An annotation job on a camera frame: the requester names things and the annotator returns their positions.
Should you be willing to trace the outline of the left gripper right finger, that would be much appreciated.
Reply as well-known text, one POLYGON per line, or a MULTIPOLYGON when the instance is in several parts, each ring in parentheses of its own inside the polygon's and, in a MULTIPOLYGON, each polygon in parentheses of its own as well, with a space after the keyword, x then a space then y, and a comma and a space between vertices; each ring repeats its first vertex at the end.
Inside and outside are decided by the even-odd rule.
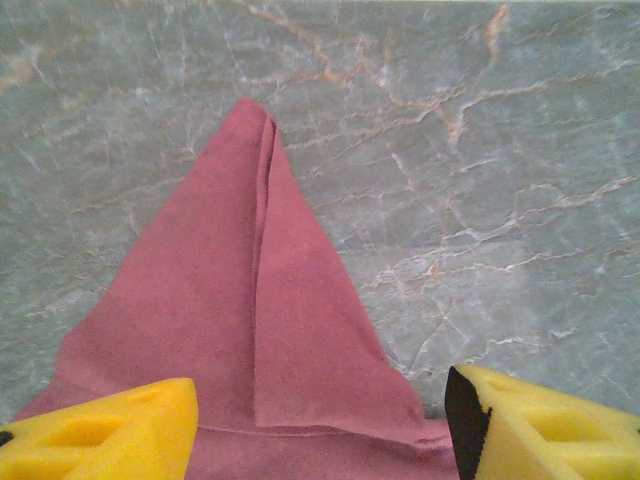
POLYGON ((445 413, 462 479, 639 476, 630 413, 474 365, 450 368, 445 413))

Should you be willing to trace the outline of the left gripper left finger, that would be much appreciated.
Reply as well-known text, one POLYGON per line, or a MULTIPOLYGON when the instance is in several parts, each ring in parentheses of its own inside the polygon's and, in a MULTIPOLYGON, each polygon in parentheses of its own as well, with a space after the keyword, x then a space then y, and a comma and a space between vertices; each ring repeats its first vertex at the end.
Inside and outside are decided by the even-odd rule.
POLYGON ((1 427, 3 479, 183 479, 194 382, 172 378, 1 427))

